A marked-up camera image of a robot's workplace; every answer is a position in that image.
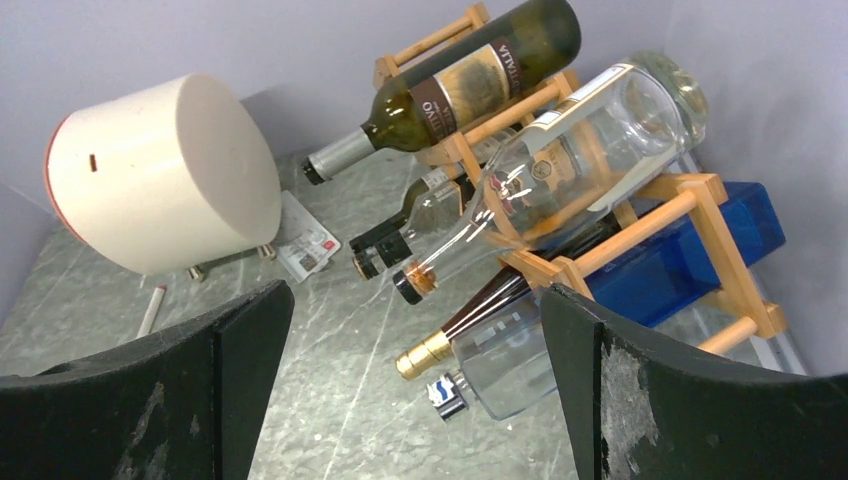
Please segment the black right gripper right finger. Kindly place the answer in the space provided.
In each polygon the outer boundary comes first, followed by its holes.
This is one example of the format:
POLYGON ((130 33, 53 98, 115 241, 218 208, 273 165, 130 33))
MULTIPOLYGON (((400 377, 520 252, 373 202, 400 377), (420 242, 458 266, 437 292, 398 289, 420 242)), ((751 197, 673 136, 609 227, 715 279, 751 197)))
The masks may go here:
POLYGON ((725 359, 562 284, 540 301, 581 479, 843 479, 847 378, 725 359))

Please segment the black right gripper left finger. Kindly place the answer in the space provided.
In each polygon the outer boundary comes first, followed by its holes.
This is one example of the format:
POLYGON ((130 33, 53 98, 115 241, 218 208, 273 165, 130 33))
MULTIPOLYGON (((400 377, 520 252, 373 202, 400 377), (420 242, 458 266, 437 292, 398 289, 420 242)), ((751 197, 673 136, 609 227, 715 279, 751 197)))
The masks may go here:
POLYGON ((1 380, 5 479, 244 479, 295 305, 276 280, 191 320, 1 380))

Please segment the blue rectangular box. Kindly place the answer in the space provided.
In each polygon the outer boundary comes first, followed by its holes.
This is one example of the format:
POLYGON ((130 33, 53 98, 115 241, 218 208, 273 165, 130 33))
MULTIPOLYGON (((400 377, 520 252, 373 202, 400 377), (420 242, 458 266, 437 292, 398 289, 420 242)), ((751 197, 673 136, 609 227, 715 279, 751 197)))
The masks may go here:
MULTIPOLYGON (((743 261, 751 266, 785 243, 766 188, 727 182, 720 211, 743 261)), ((586 278, 596 302, 654 327, 720 286, 693 223, 685 216, 586 278)))

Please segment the large clear glass bottle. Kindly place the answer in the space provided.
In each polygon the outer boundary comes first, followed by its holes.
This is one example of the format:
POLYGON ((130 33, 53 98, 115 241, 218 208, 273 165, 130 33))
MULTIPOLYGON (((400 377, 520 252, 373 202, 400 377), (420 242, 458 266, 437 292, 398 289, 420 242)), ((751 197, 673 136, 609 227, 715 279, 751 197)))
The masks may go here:
POLYGON ((705 137, 707 98, 665 54, 613 64, 507 141, 465 213, 393 276, 417 304, 461 269, 546 250, 599 221, 705 137))

